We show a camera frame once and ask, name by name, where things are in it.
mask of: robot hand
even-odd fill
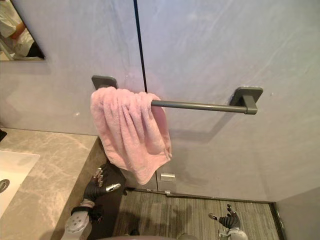
[[[118,189],[121,184],[112,184],[107,187],[102,187],[104,184],[104,181],[106,181],[107,174],[107,165],[104,164],[101,167],[99,167],[93,177],[91,178],[90,182],[86,186],[83,194],[83,199],[84,200],[89,200],[89,201],[96,201],[96,199],[106,193],[112,192],[116,189]]]
[[[233,211],[230,204],[227,205],[228,214],[223,217],[216,217],[213,213],[209,213],[209,217],[218,221],[224,227],[228,229],[228,232],[223,230],[219,231],[218,237],[220,240],[248,240],[248,236],[242,230],[240,230],[240,219],[235,211]]]
[[[219,217],[219,219],[213,215],[213,213],[209,213],[209,217],[213,220],[219,221],[224,227],[227,229],[240,229],[240,219],[235,211],[232,210],[232,206],[230,204],[227,205],[228,214],[227,216]]]
[[[61,240],[85,240],[91,232],[92,219],[96,219],[97,222],[101,220],[102,216],[95,214],[93,211],[96,199],[121,186],[120,183],[103,186],[107,178],[106,170],[106,164],[96,170],[84,190],[82,202],[79,206],[72,209],[71,216],[65,223],[64,234]]]

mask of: black vertical line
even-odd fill
[[[145,61],[144,54],[142,51],[142,41],[141,41],[141,32],[140,32],[140,22],[139,22],[139,13],[138,13],[138,3],[137,0],[133,0],[134,5],[134,15],[135,15],[135,23],[136,23],[136,31],[138,33],[138,41],[139,41],[139,50],[140,50],[140,59],[141,59],[141,68],[143,75],[143,83],[144,83],[144,91],[147,93],[147,81],[146,81],[146,72],[145,72]]]

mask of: floor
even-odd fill
[[[250,240],[279,240],[268,204],[166,197],[138,191],[129,191],[122,197],[113,236],[139,229],[141,235],[176,239],[188,233],[199,240],[216,240],[218,229],[223,227],[208,213],[225,216],[228,203],[238,213],[241,229]]]

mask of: gray wall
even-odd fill
[[[92,75],[144,90],[132,0],[14,3],[46,60],[0,63],[2,126],[95,135]]]
[[[277,202],[288,240],[320,237],[320,187]]]
[[[140,0],[148,91],[227,104],[264,93],[257,115],[167,108],[176,176],[160,190],[280,201],[320,187],[320,1]]]

